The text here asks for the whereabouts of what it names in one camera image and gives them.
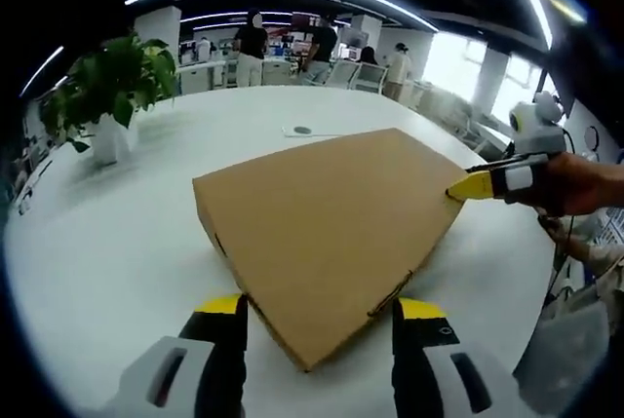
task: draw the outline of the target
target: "brown cardboard box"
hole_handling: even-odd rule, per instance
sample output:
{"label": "brown cardboard box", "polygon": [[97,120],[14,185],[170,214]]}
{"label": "brown cardboard box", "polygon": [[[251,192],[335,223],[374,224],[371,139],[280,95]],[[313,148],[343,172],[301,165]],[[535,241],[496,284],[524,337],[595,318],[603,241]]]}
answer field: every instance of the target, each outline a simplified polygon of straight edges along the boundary
{"label": "brown cardboard box", "polygon": [[303,145],[193,180],[200,220],[275,340],[310,370],[423,263],[464,171],[398,130]]}

